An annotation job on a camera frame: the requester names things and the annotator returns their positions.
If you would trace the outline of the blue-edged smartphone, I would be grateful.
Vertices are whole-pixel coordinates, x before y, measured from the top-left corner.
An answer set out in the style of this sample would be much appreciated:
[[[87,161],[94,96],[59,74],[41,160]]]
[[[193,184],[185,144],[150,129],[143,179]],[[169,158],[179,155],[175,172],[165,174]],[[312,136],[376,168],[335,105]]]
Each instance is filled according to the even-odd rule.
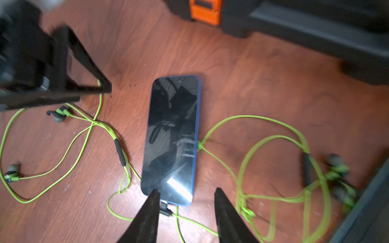
[[[178,206],[193,200],[197,166],[201,81],[196,75],[161,77],[152,84],[141,191],[154,189]]]

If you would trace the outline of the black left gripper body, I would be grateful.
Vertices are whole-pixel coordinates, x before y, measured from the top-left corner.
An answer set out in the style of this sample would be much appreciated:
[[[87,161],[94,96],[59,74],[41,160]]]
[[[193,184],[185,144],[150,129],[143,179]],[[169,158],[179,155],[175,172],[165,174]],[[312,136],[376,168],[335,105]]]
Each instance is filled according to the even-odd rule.
[[[51,38],[41,29],[56,1],[1,1],[1,93],[49,90]]]

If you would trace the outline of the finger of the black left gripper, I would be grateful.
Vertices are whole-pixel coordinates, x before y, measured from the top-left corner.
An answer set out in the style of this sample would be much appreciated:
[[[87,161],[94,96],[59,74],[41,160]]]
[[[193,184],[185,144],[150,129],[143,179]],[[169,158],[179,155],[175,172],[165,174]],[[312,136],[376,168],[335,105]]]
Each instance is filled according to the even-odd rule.
[[[53,30],[49,36],[53,45],[52,61],[46,69],[46,75],[50,80],[49,90],[1,93],[2,111],[77,102],[82,96],[111,93],[111,82],[94,63],[70,27],[61,26]],[[70,75],[72,59],[100,81],[100,85],[78,84]]]

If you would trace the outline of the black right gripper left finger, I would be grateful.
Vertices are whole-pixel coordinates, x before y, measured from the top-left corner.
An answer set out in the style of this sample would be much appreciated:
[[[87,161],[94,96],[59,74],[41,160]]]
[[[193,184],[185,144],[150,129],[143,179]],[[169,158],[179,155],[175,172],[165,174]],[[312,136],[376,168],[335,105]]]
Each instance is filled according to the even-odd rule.
[[[117,243],[155,243],[160,215],[160,193],[154,189]]]

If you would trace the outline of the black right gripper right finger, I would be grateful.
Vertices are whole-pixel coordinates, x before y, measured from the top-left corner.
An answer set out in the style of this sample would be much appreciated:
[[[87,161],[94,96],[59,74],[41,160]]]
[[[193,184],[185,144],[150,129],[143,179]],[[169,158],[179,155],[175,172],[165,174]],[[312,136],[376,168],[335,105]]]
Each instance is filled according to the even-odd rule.
[[[214,193],[214,209],[220,243],[259,243],[219,187]]]

